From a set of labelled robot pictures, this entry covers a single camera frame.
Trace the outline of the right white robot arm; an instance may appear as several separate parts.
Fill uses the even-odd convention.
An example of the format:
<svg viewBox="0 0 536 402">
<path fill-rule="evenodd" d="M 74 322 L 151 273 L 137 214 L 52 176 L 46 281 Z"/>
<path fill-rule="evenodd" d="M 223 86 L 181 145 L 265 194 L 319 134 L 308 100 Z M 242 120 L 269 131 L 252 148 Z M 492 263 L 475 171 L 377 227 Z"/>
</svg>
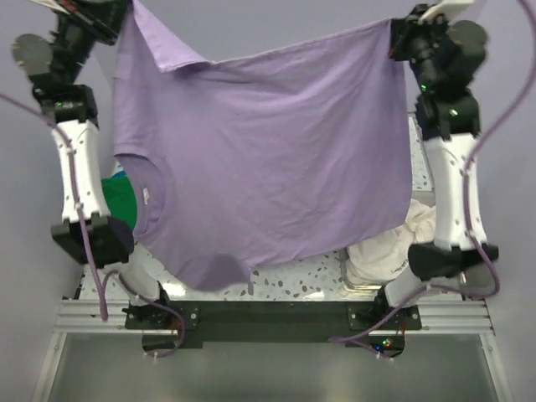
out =
<svg viewBox="0 0 536 402">
<path fill-rule="evenodd" d="M 409 63 L 420 95 L 415 104 L 421 142 L 435 192 L 435 233 L 408 249 L 408 267 L 374 298 L 373 318 L 384 329 L 426 291 L 449 291 L 456 278 L 481 263 L 492 267 L 498 247 L 487 240 L 480 217 L 476 154 L 482 140 L 480 109 L 468 86 L 484 62 L 487 33 L 455 18 L 469 1 L 418 4 L 391 21 L 389 57 Z"/>
</svg>

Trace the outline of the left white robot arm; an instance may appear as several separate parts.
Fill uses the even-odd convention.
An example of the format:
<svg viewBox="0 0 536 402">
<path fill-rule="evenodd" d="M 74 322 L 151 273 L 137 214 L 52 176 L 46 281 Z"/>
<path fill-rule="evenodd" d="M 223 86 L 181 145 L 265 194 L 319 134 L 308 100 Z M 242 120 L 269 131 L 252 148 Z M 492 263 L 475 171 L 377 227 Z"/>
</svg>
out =
<svg viewBox="0 0 536 402">
<path fill-rule="evenodd" d="M 127 15 L 128 1 L 43 1 L 57 17 L 52 39 L 25 33 L 11 47 L 14 62 L 32 84 L 35 115 L 51 128 L 64 188 L 61 222 L 54 242 L 73 260 L 88 265 L 108 317 L 106 284 L 115 276 L 128 294 L 125 310 L 155 328 L 173 320 L 162 285 L 131 261 L 134 239 L 128 225 L 111 216 L 98 167 L 98 110 L 93 90 L 77 83 L 95 44 L 112 46 Z"/>
</svg>

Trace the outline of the purple t-shirt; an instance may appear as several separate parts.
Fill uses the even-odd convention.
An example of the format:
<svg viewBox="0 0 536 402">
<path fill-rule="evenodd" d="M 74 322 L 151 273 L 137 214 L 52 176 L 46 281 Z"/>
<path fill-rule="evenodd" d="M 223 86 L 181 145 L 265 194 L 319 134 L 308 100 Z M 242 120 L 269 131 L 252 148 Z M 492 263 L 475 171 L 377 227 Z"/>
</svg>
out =
<svg viewBox="0 0 536 402">
<path fill-rule="evenodd" d="M 410 135 L 390 39 L 385 18 L 213 62 L 134 2 L 113 110 L 137 241 L 185 286 L 219 291 L 403 224 Z"/>
</svg>

